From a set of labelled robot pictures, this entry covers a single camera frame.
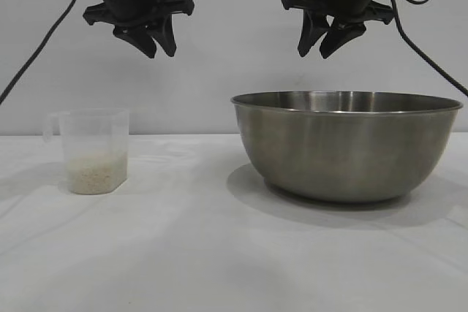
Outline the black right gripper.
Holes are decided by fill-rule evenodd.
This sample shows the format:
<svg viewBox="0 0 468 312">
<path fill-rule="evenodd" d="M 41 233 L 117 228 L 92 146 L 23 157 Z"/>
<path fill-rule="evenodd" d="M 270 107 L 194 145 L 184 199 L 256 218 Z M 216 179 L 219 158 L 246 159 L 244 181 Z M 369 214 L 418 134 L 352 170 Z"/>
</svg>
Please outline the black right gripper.
<svg viewBox="0 0 468 312">
<path fill-rule="evenodd" d="M 298 43 L 300 57 L 306 56 L 324 34 L 320 45 L 322 57 L 330 57 L 348 42 L 362 36 L 366 31 L 363 22 L 376 20 L 388 25 L 393 19 L 393 10 L 375 0 L 282 0 L 286 10 L 303 10 L 303 23 Z M 329 29 L 327 17 L 333 23 Z"/>
</svg>

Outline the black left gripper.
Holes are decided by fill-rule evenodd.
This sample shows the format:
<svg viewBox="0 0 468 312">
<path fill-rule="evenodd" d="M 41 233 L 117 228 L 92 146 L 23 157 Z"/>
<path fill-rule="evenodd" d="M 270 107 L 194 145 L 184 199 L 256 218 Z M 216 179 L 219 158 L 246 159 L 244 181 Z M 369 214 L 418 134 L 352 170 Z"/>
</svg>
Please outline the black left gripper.
<svg viewBox="0 0 468 312">
<path fill-rule="evenodd" d="M 100 4 L 87 7 L 83 18 L 91 26 L 98 22 L 115 25 L 113 35 L 116 38 L 129 43 L 148 58 L 154 58 L 154 39 L 168 56 L 176 54 L 171 15 L 178 13 L 191 15 L 193 0 L 102 0 Z M 148 34 L 142 27 L 118 27 L 132 27 L 152 21 Z"/>
</svg>

